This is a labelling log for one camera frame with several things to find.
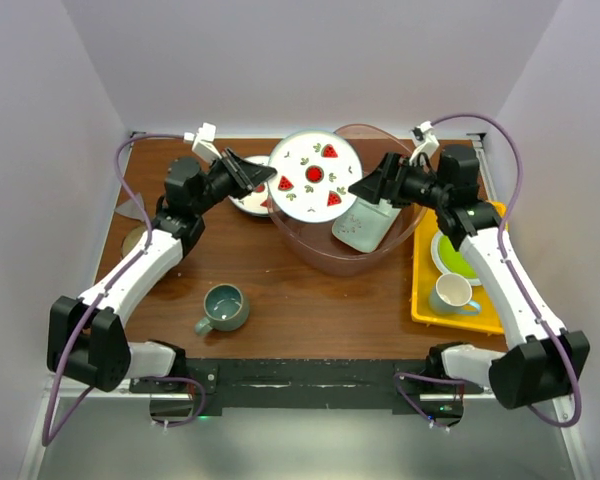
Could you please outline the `watermelon plate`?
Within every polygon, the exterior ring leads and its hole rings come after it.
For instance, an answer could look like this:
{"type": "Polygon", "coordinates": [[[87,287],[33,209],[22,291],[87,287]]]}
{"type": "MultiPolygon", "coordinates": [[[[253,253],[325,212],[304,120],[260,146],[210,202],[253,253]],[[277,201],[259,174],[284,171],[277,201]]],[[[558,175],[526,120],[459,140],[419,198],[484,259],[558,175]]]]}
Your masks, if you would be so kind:
{"type": "Polygon", "coordinates": [[[234,197],[231,198],[240,200],[246,208],[249,209],[257,209],[257,208],[266,208],[268,210],[268,198],[269,198],[269,189],[267,182],[263,182],[261,185],[256,187],[252,193],[245,196],[242,199],[237,199],[234,197]]]}
{"type": "Polygon", "coordinates": [[[356,200],[349,186],[363,177],[361,160],[349,142],[320,130],[281,140],[268,166],[276,170],[268,181],[272,206],[304,223],[326,223],[344,214],[356,200]]]}

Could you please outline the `mint green divided tray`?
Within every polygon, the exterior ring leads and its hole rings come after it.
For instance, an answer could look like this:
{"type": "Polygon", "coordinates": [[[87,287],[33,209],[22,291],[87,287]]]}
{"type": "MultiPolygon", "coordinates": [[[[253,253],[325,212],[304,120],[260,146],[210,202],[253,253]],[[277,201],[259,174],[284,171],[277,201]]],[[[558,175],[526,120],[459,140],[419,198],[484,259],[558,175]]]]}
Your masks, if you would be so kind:
{"type": "Polygon", "coordinates": [[[333,236],[362,253],[375,251],[401,213],[386,200],[372,204],[357,199],[332,225],[333,236]]]}

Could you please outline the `pink translucent plastic bin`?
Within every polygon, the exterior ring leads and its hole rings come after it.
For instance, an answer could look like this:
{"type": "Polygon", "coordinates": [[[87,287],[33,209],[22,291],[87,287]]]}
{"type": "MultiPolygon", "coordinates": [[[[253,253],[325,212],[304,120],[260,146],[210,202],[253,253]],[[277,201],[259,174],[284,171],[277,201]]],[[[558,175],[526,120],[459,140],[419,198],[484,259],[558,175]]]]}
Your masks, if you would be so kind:
{"type": "MultiPolygon", "coordinates": [[[[411,155],[411,146],[369,124],[348,124],[332,133],[354,148],[362,163],[363,176],[371,173],[388,152],[411,155]]],[[[274,208],[270,194],[268,198],[269,216],[287,247],[311,267],[336,276],[353,276],[373,268],[415,232],[425,210],[417,205],[400,210],[378,248],[371,253],[362,253],[333,236],[332,225],[338,217],[326,223],[300,222],[274,208]]]]}

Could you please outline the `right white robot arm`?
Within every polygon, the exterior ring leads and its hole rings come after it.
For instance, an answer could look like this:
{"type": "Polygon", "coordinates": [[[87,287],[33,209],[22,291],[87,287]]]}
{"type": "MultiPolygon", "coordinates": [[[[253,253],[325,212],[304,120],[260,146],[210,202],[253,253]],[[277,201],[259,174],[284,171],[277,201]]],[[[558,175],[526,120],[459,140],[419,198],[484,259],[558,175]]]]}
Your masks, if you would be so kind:
{"type": "Polygon", "coordinates": [[[390,152],[349,193],[373,204],[417,204],[434,211],[438,228],[477,274],[504,329],[507,352],[456,343],[433,347],[425,379],[439,393],[460,381],[490,389],[508,410],[570,396],[574,425],[582,414],[579,377],[590,352],[581,331],[568,330],[546,305],[518,260],[494,205],[478,195],[479,160],[470,147],[442,149],[431,169],[421,154],[390,152]]]}

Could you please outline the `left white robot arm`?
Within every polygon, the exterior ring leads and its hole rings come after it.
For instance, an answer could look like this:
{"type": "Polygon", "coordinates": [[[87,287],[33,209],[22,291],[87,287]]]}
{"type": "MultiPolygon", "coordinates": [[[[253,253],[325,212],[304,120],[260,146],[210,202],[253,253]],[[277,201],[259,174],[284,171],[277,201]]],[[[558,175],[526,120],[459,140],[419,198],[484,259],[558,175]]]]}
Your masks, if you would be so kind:
{"type": "Polygon", "coordinates": [[[276,170],[226,149],[208,169],[180,157],[168,169],[164,194],[145,231],[118,265],[76,298],[62,296],[50,310],[47,367],[110,392],[126,379],[151,377],[165,392],[180,390],[187,368],[177,347],[128,341],[125,326],[150,290],[198,243],[204,214],[227,197],[242,199],[276,170]]]}

